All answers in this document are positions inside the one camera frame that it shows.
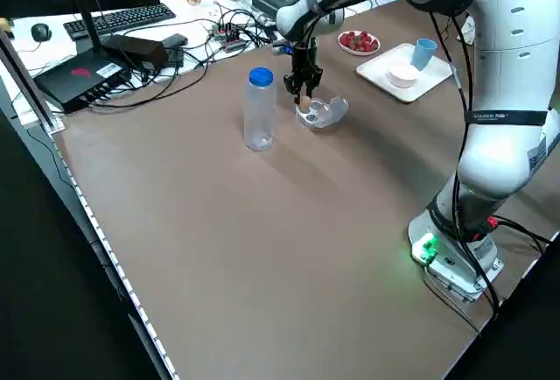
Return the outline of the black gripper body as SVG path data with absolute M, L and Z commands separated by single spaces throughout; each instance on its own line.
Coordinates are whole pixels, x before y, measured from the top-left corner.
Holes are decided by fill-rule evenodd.
M 317 45 L 291 47 L 291 73 L 284 76 L 286 85 L 318 85 L 323 69 L 317 65 Z

